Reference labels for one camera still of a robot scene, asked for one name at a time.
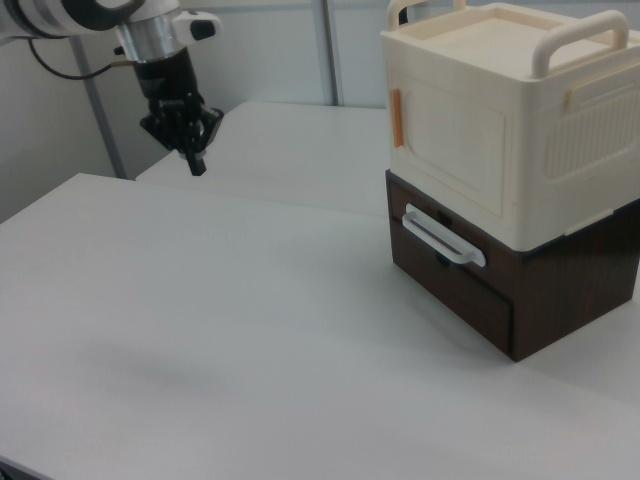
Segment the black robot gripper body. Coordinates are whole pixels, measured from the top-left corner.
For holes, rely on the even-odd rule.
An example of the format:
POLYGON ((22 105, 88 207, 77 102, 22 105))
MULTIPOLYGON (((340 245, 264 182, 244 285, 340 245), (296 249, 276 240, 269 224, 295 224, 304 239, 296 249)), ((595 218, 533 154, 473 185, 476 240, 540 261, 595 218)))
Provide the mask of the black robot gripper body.
POLYGON ((142 94, 149 101, 185 100, 191 95, 204 102, 187 48, 167 58, 135 63, 133 68, 142 94))

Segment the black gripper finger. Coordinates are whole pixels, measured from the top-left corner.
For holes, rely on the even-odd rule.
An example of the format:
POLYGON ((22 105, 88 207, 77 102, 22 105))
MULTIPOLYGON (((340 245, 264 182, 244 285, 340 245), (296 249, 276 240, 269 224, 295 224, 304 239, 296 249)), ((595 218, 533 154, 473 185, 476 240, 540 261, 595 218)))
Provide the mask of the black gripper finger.
POLYGON ((140 125, 168 150, 176 150, 189 165, 193 176, 200 175, 200 103, 192 95, 182 99, 148 101, 149 113, 140 125))
POLYGON ((224 112, 209 107, 198 94, 194 99, 192 114, 193 120, 188 125, 187 163, 192 175, 203 175, 206 172, 204 154, 217 134, 224 112))

